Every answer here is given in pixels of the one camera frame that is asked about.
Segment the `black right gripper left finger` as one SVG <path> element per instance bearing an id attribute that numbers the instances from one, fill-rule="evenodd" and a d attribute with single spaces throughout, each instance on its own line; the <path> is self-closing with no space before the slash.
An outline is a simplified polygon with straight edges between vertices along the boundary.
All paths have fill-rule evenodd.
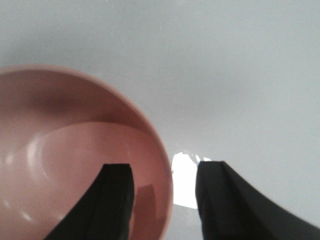
<path id="1" fill-rule="evenodd" d="M 127 240 L 134 204 L 129 164 L 104 164 L 88 190 L 47 240 Z"/>

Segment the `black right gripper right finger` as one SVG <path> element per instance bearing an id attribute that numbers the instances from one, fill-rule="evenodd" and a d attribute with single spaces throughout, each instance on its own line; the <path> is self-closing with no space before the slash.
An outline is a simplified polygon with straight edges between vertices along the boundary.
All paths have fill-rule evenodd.
<path id="1" fill-rule="evenodd" d="M 224 161 L 198 164 L 195 184 L 205 240 L 318 240 L 320 229 L 269 200 Z"/>

